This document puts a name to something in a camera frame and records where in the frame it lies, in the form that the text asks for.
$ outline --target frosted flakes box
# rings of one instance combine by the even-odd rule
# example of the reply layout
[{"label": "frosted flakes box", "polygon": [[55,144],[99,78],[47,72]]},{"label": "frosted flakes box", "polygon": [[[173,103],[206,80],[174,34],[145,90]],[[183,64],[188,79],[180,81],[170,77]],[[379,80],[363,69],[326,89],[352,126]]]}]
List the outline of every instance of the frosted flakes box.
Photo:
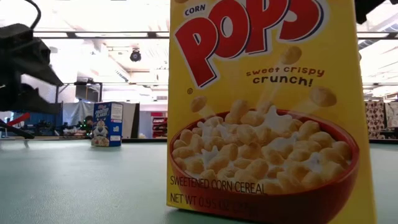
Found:
[{"label": "frosted flakes box", "polygon": [[172,0],[167,205],[375,223],[348,0]]},{"label": "frosted flakes box", "polygon": [[93,116],[92,146],[120,146],[122,139],[123,105],[96,103]]}]

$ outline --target red bowl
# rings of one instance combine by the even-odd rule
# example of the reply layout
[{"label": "red bowl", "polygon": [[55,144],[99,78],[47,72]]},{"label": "red bowl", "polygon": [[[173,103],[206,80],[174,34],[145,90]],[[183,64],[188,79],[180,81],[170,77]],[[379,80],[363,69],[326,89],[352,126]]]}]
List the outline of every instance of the red bowl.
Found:
[{"label": "red bowl", "polygon": [[[217,116],[224,118],[229,112]],[[289,114],[302,122],[311,120],[319,123],[322,131],[329,133],[336,141],[345,141],[352,150],[349,167],[335,180],[316,189],[296,194],[253,195],[216,189],[179,186],[185,195],[196,196],[191,207],[198,212],[267,223],[328,223],[343,208],[354,187],[359,167],[359,147],[352,136],[341,127],[320,118],[286,110],[277,110],[279,115]],[[196,121],[184,129],[192,130]],[[179,132],[169,142],[169,159],[174,176],[190,177],[184,173],[172,157],[173,144],[180,137]]]}]

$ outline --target cereal box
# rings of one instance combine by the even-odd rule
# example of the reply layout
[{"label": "cereal box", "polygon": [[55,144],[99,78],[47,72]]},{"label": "cereal box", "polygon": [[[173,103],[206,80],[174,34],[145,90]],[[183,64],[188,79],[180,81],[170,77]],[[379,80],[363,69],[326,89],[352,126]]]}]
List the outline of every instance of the cereal box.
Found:
[{"label": "cereal box", "polygon": [[94,105],[92,146],[120,146],[122,138],[123,105],[96,103]]},{"label": "cereal box", "polygon": [[172,0],[167,205],[375,223],[347,0]]}]

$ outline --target cereal bowl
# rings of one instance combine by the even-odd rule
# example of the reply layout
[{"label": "cereal bowl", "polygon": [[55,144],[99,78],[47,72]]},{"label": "cereal bowl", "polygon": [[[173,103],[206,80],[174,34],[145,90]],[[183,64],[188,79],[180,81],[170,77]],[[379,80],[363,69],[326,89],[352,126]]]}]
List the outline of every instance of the cereal bowl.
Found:
[{"label": "cereal bowl", "polygon": [[[347,143],[350,148],[351,159],[344,171],[339,172],[338,175],[330,180],[324,180],[321,184],[311,189],[280,194],[264,194],[264,191],[261,192],[261,190],[260,193],[251,192],[251,194],[237,192],[236,189],[239,190],[239,187],[236,187],[238,172],[235,174],[234,190],[221,189],[223,187],[218,188],[218,184],[214,184],[217,187],[211,187],[211,184],[209,185],[211,181],[206,184],[205,181],[200,182],[198,180],[194,187],[192,187],[193,184],[180,184],[178,187],[182,194],[196,196],[195,203],[190,205],[194,210],[243,219],[249,216],[252,220],[267,223],[328,223],[338,214],[349,199],[358,174],[359,148],[357,143],[344,129],[324,119],[293,111],[276,110],[276,112],[281,116],[288,114],[302,123],[314,121],[319,124],[321,131],[328,133],[335,141]],[[228,113],[219,113],[216,116],[225,119]],[[197,127],[198,122],[205,122],[205,120],[202,119],[188,125],[169,142],[170,154],[168,156],[172,163],[174,178],[185,179],[185,183],[187,183],[187,180],[188,182],[193,181],[194,178],[186,167],[181,168],[182,166],[179,163],[181,160],[175,158],[173,154],[174,145],[176,141],[183,137],[185,130],[193,130]],[[189,170],[195,168],[191,164],[189,166]],[[247,169],[236,170],[240,170],[239,173],[245,173]],[[251,183],[250,179],[242,180],[242,182],[246,181]]]}]

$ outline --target security camera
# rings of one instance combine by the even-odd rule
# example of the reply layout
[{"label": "security camera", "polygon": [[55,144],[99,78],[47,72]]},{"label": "security camera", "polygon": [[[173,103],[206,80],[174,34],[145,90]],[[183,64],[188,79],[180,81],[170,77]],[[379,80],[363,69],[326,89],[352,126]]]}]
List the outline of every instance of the security camera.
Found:
[{"label": "security camera", "polygon": [[139,52],[138,49],[132,50],[132,53],[130,55],[130,60],[133,62],[138,62],[141,60],[141,53]]}]

